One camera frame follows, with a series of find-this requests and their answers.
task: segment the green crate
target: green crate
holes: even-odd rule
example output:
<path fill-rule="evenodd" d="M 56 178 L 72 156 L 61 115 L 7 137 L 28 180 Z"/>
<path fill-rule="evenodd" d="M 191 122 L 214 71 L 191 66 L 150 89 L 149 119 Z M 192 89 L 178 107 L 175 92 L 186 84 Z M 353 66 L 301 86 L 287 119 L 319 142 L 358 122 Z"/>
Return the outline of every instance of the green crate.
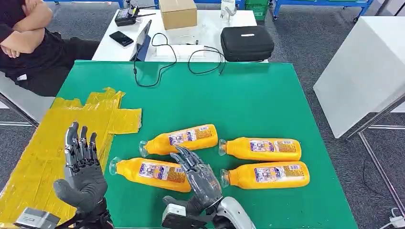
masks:
<path fill-rule="evenodd" d="M 267 14 L 268 5 L 250 4 L 246 5 L 247 10 L 253 10 L 256 21 L 264 21 Z"/>
<path fill-rule="evenodd" d="M 245 0 L 246 5 L 268 5 L 269 0 Z"/>

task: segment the white chair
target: white chair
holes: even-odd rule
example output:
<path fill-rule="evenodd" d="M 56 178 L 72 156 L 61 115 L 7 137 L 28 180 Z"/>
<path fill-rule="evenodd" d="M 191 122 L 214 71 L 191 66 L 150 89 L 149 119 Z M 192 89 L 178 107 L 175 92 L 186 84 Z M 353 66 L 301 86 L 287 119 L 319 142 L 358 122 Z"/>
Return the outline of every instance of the white chair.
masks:
<path fill-rule="evenodd" d="M 0 122 L 0 125 L 38 126 L 55 97 L 43 97 L 17 86 L 0 72 L 0 102 L 21 115 L 27 123 Z"/>

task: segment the yellow bottle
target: yellow bottle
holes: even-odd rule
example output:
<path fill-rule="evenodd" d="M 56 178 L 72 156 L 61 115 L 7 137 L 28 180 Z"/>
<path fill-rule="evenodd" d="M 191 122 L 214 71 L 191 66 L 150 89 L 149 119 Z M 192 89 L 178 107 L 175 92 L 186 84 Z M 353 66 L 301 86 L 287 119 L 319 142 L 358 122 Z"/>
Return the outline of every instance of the yellow bottle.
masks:
<path fill-rule="evenodd" d="M 258 161 L 299 161 L 301 146 L 294 139 L 247 138 L 233 141 L 219 140 L 219 155 L 233 155 L 240 159 Z"/>
<path fill-rule="evenodd" d="M 175 145 L 190 150 L 204 149 L 216 146 L 218 134 L 213 124 L 196 126 L 185 130 L 160 134 L 148 142 L 141 141 L 139 152 L 143 157 L 148 154 L 168 155 L 177 152 Z"/>
<path fill-rule="evenodd" d="M 121 160 L 115 157 L 109 166 L 112 175 L 120 174 L 126 179 L 145 185 L 178 192 L 190 192 L 186 174 L 179 164 L 136 157 Z"/>
<path fill-rule="evenodd" d="M 220 180 L 222 187 L 243 189 L 302 187 L 309 183 L 309 171 L 300 161 L 268 162 L 221 169 Z"/>

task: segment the floor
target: floor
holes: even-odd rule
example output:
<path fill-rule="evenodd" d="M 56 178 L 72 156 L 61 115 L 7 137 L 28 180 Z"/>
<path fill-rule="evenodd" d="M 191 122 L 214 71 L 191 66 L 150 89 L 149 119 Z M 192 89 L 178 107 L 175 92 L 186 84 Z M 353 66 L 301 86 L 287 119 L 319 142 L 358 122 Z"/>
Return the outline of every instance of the floor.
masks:
<path fill-rule="evenodd" d="M 139 4 L 152 3 L 139 0 Z M 54 20 L 48 27 L 49 30 L 59 31 L 64 38 L 77 36 L 93 40 L 102 38 L 110 18 L 117 9 L 116 3 L 49 5 L 54 11 Z M 199 8 L 217 9 L 218 6 L 199 5 Z M 378 5 L 373 5 L 367 14 L 374 15 L 377 9 Z M 389 221 L 390 209 L 395 207 L 395 204 L 359 138 L 347 142 L 333 137 L 312 90 L 323 69 L 352 29 L 351 20 L 358 12 L 357 8 L 342 10 L 339 7 L 283 6 L 277 21 L 272 20 L 269 12 L 262 24 L 276 45 L 270 61 L 294 64 L 356 222 L 359 228 L 369 229 L 386 224 Z M 19 119 L 10 110 L 0 109 L 0 120 Z M 404 120 L 401 114 L 391 114 L 382 120 L 382 123 L 404 125 Z M 0 161 L 0 188 L 7 182 L 33 132 L 34 129 L 30 127 L 0 126 L 0 154 L 3 158 Z M 405 202 L 403 133 L 367 130 L 365 135 Z"/>

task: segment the black pants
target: black pants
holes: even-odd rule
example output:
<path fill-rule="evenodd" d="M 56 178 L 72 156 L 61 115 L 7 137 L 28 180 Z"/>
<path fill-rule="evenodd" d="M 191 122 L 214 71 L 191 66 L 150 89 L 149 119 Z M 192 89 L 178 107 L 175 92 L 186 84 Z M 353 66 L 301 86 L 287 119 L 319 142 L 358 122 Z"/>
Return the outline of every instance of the black pants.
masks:
<path fill-rule="evenodd" d="M 61 89 L 75 60 L 91 60 L 100 42 L 85 41 L 77 37 L 64 41 L 64 55 L 54 67 L 28 75 L 29 80 L 18 85 L 40 96 L 56 96 Z"/>

